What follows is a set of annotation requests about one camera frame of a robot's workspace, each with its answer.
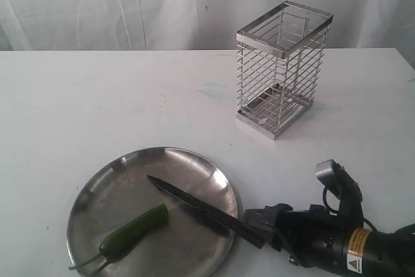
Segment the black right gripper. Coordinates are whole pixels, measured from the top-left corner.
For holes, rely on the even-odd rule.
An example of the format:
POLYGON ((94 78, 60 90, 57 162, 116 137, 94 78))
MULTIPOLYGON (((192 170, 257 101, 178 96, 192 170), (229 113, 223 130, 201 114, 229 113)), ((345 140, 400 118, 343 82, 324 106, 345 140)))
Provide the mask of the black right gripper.
POLYGON ((300 266, 345 266, 350 240, 350 206, 312 204, 295 211, 288 204, 244 211, 243 223, 300 266))

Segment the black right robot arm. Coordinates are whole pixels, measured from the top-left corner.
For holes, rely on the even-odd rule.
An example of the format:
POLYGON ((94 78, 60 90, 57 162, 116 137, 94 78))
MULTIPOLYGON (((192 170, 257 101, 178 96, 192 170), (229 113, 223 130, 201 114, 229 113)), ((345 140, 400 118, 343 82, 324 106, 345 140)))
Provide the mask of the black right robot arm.
POLYGON ((413 276, 414 235, 349 226, 323 205, 287 204, 246 210, 243 223, 293 265, 337 276, 413 276))

